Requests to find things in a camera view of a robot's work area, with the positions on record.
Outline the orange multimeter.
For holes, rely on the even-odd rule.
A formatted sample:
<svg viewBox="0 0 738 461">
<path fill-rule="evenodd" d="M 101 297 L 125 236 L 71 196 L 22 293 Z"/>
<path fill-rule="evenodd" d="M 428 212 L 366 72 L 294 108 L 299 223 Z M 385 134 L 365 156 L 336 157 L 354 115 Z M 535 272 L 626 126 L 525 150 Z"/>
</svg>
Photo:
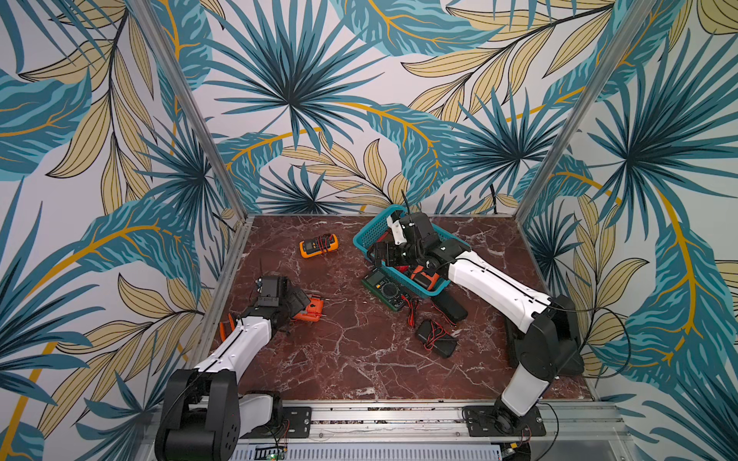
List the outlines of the orange multimeter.
<svg viewBox="0 0 738 461">
<path fill-rule="evenodd" d="M 298 312 L 293 319 L 297 321 L 317 323 L 323 317 L 324 301 L 322 299 L 311 298 L 306 307 Z"/>
</svg>

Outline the green black dial multimeter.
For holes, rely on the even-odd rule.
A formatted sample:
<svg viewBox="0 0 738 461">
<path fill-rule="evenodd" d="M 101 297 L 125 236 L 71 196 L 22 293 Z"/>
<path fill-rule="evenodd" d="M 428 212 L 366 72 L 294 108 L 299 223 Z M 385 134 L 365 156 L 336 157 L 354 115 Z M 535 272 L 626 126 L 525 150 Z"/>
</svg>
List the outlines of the green black dial multimeter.
<svg viewBox="0 0 738 461">
<path fill-rule="evenodd" d="M 382 269 L 373 268 L 361 280 L 362 285 L 391 311 L 417 307 L 418 300 Z"/>
</svg>

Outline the yellow multimeter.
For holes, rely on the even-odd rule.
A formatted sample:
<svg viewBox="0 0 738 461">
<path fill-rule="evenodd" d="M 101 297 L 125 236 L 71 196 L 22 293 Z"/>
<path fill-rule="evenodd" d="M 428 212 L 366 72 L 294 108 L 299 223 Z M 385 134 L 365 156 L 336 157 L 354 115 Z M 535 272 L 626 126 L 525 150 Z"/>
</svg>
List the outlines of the yellow multimeter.
<svg viewBox="0 0 738 461">
<path fill-rule="evenodd" d="M 303 240 L 299 244 L 299 251 L 303 259 L 311 259 L 318 255 L 335 252 L 339 247 L 335 234 L 321 234 L 317 237 Z"/>
</svg>

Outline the small black multimeter with leads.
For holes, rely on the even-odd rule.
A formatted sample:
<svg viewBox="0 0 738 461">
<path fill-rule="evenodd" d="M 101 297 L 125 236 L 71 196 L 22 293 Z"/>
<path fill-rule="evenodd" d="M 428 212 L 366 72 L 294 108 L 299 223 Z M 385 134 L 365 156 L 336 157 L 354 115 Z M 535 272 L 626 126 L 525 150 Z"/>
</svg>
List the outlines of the small black multimeter with leads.
<svg viewBox="0 0 738 461">
<path fill-rule="evenodd" d="M 457 349 L 457 338 L 431 319 L 420 323 L 415 336 L 426 351 L 433 352 L 442 358 L 450 358 Z"/>
</svg>

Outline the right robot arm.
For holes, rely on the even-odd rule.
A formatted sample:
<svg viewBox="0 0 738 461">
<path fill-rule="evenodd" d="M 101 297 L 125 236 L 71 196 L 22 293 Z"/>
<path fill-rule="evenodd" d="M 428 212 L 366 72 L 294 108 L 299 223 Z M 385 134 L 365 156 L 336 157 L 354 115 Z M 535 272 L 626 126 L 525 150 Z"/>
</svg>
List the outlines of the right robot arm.
<svg viewBox="0 0 738 461">
<path fill-rule="evenodd" d="M 474 293 L 517 328 L 522 334 L 518 366 L 495 403 L 500 417 L 516 421 L 532 413 L 560 370 L 580 355 L 570 298 L 553 298 L 518 282 L 432 224 L 425 213 L 391 206 L 355 235 L 354 244 L 382 268 L 419 269 Z"/>
</svg>

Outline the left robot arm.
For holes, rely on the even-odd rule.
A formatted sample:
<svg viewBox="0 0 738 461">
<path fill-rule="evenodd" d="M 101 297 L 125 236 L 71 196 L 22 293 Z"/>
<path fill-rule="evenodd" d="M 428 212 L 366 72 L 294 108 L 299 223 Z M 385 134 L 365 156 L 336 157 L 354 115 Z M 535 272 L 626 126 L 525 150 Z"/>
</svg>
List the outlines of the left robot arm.
<svg viewBox="0 0 738 461">
<path fill-rule="evenodd" d="M 257 298 L 238 318 L 220 346 L 191 369 L 167 382 L 154 453 L 158 460 L 229 460 L 244 436 L 271 437 L 274 446 L 288 436 L 291 422 L 279 395 L 240 395 L 247 368 L 293 320 L 317 322 L 324 301 L 309 297 L 284 276 L 263 276 Z"/>
</svg>

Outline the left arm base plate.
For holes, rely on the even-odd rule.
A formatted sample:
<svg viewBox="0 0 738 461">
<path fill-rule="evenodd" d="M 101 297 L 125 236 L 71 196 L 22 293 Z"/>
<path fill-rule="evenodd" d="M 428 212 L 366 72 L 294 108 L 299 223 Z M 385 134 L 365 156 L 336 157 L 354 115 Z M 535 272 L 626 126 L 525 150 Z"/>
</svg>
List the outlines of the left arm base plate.
<svg viewBox="0 0 738 461">
<path fill-rule="evenodd" d="M 265 425 L 257 426 L 246 437 L 308 439 L 311 435 L 311 417 L 312 408 L 309 406 L 281 407 L 273 411 Z"/>
</svg>

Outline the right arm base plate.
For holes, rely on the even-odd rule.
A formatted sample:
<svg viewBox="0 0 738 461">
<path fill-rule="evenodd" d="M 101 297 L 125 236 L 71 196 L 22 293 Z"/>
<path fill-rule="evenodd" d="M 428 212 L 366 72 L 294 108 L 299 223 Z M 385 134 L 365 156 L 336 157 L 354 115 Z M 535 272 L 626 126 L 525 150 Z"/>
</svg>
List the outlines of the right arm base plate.
<svg viewBox="0 0 738 461">
<path fill-rule="evenodd" d="M 539 409 L 524 416 L 497 405 L 468 405 L 461 410 L 470 437 L 539 437 L 547 434 Z"/>
</svg>

